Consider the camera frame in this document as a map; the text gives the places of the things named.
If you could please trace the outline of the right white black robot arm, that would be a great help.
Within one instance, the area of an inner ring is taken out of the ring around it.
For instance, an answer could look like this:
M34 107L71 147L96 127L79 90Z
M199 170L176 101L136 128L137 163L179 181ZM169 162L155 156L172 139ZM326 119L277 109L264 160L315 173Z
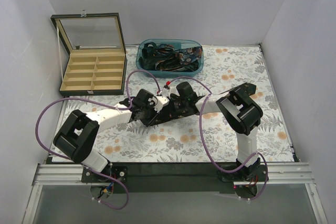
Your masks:
M245 82L218 95L198 96L188 82L182 82L169 90L168 119L175 120L190 115L199 115L199 132L203 148L210 162L222 173L231 174L248 181L257 176L260 157L257 151L257 132L263 117L261 107L251 98L256 85ZM204 139L202 116L208 113L222 113L226 122L235 131L238 144L236 166L227 170L216 164Z

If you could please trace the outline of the black gold floral tie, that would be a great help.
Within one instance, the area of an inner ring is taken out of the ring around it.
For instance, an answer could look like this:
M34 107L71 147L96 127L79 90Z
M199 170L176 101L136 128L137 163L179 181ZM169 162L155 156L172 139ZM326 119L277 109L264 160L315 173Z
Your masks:
M212 95L208 100L205 96L198 96L196 108L207 113L222 113L231 128L239 133L248 135L260 124L262 109L252 99L256 86L245 82L219 95ZM163 109L159 112L162 120Z

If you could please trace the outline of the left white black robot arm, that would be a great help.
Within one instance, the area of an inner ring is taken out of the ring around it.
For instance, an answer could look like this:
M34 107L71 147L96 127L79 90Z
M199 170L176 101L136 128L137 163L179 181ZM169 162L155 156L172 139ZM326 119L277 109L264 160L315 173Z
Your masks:
M53 144L74 163L91 168L98 181L106 182L112 170L109 161L93 149L97 134L119 124L145 119L151 112L156 116L168 103L167 97L142 89L136 97L126 98L112 109L88 113L74 110L57 132Z

